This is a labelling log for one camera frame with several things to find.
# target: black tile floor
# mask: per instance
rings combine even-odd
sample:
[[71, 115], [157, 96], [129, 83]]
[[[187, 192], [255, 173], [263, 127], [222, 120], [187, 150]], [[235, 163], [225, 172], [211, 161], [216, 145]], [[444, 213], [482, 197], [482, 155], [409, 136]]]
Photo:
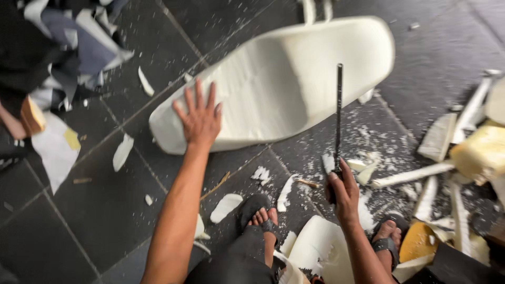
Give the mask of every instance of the black tile floor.
[[[414, 153], [426, 128], [447, 105], [464, 103], [483, 68], [505, 70], [505, 3], [501, 0], [340, 0], [336, 17], [376, 15], [390, 23], [395, 37], [393, 73], [377, 87], [380, 96], [343, 109], [343, 155], [362, 158], [377, 151], [385, 163], [373, 177], [426, 164]], [[53, 196], [40, 159], [0, 174], [0, 263], [23, 283], [138, 283], [150, 237], [165, 194], [182, 157], [164, 154], [148, 128], [151, 112], [183, 83], [183, 72], [197, 74], [237, 46], [264, 32], [299, 23], [296, 0], [130, 0], [116, 20], [135, 57], [107, 74], [104, 96], [61, 117], [82, 140], [79, 159]], [[418, 22], [420, 27], [409, 30]], [[141, 67], [156, 90], [146, 96], [137, 77]], [[211, 154], [203, 194], [230, 171], [230, 178], [201, 202], [200, 213], [212, 251], [238, 234], [232, 215], [218, 225], [209, 215], [227, 193], [245, 198], [264, 193], [273, 200], [290, 174], [322, 182], [320, 156], [333, 146], [334, 118], [271, 145]], [[115, 173], [112, 155], [124, 133], [135, 138], [125, 166]], [[271, 186], [249, 177], [257, 166], [270, 169]], [[74, 178], [91, 177], [86, 184]], [[399, 186], [371, 191], [366, 205], [381, 218], [398, 211], [407, 218], [413, 202]], [[143, 197], [155, 202], [148, 207]], [[486, 189], [465, 195], [467, 209], [495, 196]], [[321, 190], [298, 186], [280, 214], [283, 234], [299, 233], [315, 214], [336, 221]], [[440, 192], [435, 212], [450, 211]], [[194, 248], [190, 269], [205, 253]]]

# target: black sandal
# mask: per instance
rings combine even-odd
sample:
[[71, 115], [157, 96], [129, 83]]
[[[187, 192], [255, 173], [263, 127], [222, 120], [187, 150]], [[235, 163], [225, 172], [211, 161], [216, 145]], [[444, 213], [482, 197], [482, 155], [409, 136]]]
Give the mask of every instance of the black sandal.
[[[377, 235], [377, 233], [379, 232], [382, 224], [388, 220], [392, 220], [393, 222], [396, 223], [396, 227], [401, 230], [401, 241], [403, 241], [403, 238], [405, 237], [407, 231], [409, 230], [409, 224], [407, 223], [407, 221], [405, 221], [403, 217], [401, 217], [398, 214], [389, 214], [386, 215], [384, 218], [382, 218], [380, 222], [375, 226], [374, 234], [372, 235], [371, 239], [373, 240], [375, 238], [375, 235]], [[396, 249], [396, 245], [394, 244], [393, 239], [391, 237], [387, 237], [385, 239], [378, 239], [371, 244], [372, 248], [374, 249], [374, 252], [382, 250], [389, 250], [391, 252], [391, 256], [393, 257], [391, 271], [393, 271], [400, 261], [400, 256], [398, 255], [398, 250]]]
[[[256, 194], [251, 196], [242, 206], [242, 214], [240, 216], [240, 227], [242, 230], [245, 229], [247, 223], [253, 219], [253, 216], [259, 211], [261, 208], [265, 208], [265, 210], [270, 210], [272, 205], [268, 197], [262, 194]], [[274, 234], [276, 241], [275, 245], [279, 242], [279, 227], [274, 224], [274, 222], [269, 218], [260, 225], [263, 232], [271, 232]]]

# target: person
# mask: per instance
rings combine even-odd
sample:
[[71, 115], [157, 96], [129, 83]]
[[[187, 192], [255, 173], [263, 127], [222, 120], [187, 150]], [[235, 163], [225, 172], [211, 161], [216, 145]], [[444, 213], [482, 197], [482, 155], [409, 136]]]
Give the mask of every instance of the person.
[[[274, 283], [271, 267], [277, 243], [277, 211], [261, 195], [251, 197], [243, 206], [243, 234], [227, 250], [213, 253], [187, 275], [204, 172], [210, 148], [221, 129], [222, 116], [222, 104], [214, 107], [216, 84], [210, 85], [207, 104], [204, 104], [199, 79], [194, 90], [196, 102], [191, 90], [186, 88], [184, 92], [187, 113], [176, 101], [173, 103], [184, 127], [187, 149], [160, 211], [141, 283]], [[340, 168], [343, 180], [334, 173], [329, 174], [328, 188], [335, 192], [336, 215], [349, 248], [355, 282], [396, 283], [391, 275], [392, 252], [399, 249], [402, 230], [394, 219], [384, 220], [378, 225], [373, 241], [392, 240], [395, 248], [374, 249], [360, 225], [358, 185], [343, 160]]]

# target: black pants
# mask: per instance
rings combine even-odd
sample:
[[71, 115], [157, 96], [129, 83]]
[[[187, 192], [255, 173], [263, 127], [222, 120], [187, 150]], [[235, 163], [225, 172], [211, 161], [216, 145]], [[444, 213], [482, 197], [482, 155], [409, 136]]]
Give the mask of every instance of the black pants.
[[202, 260], [189, 273], [186, 284], [266, 283], [274, 274], [265, 264], [265, 239], [259, 226], [246, 226], [224, 252]]

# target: right hand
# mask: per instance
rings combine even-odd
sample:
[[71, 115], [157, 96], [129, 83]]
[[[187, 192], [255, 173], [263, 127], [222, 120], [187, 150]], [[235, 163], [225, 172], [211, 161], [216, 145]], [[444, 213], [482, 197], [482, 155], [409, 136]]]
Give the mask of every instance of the right hand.
[[214, 82], [211, 83], [209, 100], [206, 106], [201, 95], [201, 82], [198, 78], [194, 89], [196, 92], [196, 106], [190, 89], [184, 89], [188, 107], [187, 114], [178, 106], [177, 101], [173, 102], [172, 108], [182, 121], [184, 137], [188, 147], [195, 145], [197, 148], [209, 150], [221, 130], [221, 103], [214, 108], [216, 99], [216, 84]]
[[343, 228], [361, 226], [358, 215], [360, 189], [351, 169], [342, 158], [340, 158], [340, 170], [344, 181], [333, 172], [328, 175], [328, 189], [333, 190], [336, 197], [335, 213]]

